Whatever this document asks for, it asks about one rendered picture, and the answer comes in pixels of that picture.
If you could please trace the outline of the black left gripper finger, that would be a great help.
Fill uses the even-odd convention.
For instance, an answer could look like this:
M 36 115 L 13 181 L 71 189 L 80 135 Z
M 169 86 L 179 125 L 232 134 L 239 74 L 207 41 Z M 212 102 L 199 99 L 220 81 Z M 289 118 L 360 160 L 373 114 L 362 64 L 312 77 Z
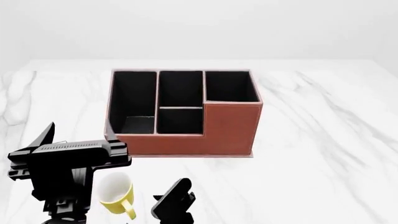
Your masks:
M 30 145 L 27 146 L 27 149 L 30 152 L 38 149 L 40 146 L 53 143 L 53 137 L 55 134 L 55 123 L 51 122 L 45 130 L 34 140 Z
M 120 141 L 113 131 L 110 121 L 107 119 L 105 124 L 105 139 L 111 147 L 111 154 L 116 155 L 127 155 L 127 144 Z

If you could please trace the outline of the yellow and white mug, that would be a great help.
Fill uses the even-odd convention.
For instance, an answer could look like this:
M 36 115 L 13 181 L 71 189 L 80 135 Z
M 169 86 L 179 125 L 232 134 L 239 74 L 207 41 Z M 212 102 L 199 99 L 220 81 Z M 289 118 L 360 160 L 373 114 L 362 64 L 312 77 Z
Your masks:
M 126 173 L 116 172 L 104 177 L 98 186 L 99 202 L 112 214 L 125 213 L 134 220 L 134 188 Z

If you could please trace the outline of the brown leather desk caddy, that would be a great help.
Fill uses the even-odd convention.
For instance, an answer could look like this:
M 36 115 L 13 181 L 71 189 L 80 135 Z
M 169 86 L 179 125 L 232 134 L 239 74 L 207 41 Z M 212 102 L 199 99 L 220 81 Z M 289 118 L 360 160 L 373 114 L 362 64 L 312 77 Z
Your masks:
M 262 100 L 249 70 L 113 70 L 106 119 L 132 156 L 250 156 Z

